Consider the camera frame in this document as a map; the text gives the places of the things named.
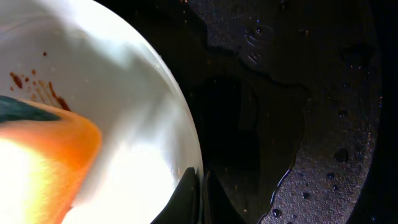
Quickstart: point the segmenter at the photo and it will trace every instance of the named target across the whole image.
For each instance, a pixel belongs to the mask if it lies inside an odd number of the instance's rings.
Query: white bowl
[[[150,223],[187,167],[202,178],[197,133],[177,82],[149,43],[102,5],[1,1],[0,56],[0,95],[60,107],[52,82],[73,112],[103,132],[101,154],[63,223]],[[24,75],[22,88],[10,72]]]

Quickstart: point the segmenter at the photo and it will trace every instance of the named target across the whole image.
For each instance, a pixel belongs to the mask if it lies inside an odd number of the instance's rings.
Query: white plate
[[[44,103],[60,107],[46,86],[52,82],[103,132],[101,154],[63,223],[150,223],[187,167],[203,176],[192,116],[170,70],[102,5],[1,1],[0,56],[0,95],[42,102],[38,88]],[[22,89],[10,72],[24,75]]]

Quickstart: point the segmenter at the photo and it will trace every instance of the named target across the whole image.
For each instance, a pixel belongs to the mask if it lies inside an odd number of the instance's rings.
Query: bowl
[[[63,223],[150,223],[187,167],[195,125],[159,54],[90,0],[0,2],[0,95],[92,120],[103,147]]]

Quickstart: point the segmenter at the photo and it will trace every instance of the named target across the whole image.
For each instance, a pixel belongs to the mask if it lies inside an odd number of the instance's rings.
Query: orange object
[[[0,223],[58,224],[100,149],[101,133],[77,114],[23,102],[61,120],[0,124]]]

